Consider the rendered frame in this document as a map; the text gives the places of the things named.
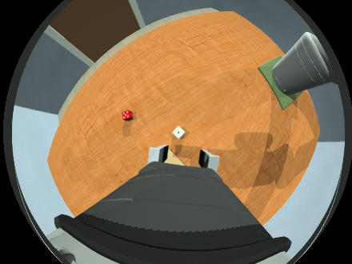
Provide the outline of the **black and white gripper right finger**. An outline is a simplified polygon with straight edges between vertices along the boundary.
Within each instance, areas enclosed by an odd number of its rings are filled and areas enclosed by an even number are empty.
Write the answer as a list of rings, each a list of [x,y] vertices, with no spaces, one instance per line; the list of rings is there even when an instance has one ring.
[[[198,161],[200,167],[211,168],[217,173],[218,162],[219,162],[219,156],[212,155],[206,150],[200,150],[199,161]]]

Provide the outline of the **beige square mat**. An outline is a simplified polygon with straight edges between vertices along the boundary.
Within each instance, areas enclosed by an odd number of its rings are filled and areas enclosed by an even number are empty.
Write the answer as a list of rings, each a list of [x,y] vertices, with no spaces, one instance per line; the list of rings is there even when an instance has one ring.
[[[184,166],[184,164],[177,158],[177,156],[171,150],[168,150],[168,156],[167,156],[167,160],[165,161],[165,163]]]

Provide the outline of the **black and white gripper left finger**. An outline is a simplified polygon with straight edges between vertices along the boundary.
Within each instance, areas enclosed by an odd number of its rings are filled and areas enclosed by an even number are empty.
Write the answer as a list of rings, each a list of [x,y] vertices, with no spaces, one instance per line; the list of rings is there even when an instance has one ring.
[[[168,145],[149,148],[148,164],[150,162],[164,162],[168,156]]]

